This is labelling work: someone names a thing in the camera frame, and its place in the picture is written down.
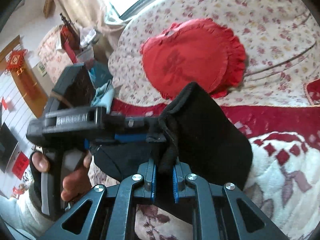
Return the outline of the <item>person's left hand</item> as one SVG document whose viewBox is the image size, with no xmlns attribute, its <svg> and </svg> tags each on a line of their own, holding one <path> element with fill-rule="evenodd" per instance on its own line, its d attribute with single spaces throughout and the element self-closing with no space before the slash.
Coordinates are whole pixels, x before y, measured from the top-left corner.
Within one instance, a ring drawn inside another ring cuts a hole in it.
<svg viewBox="0 0 320 240">
<path fill-rule="evenodd" d="M 34 182 L 29 189 L 29 195 L 35 205 L 41 206 L 41 174 L 49 171 L 50 163 L 43 153 L 37 151 L 31 154 L 30 160 L 30 169 Z M 83 164 L 63 179 L 61 192 L 63 201 L 77 202 L 91 189 L 92 185 L 88 178 L 91 161 L 91 153 L 86 152 Z"/>
</svg>

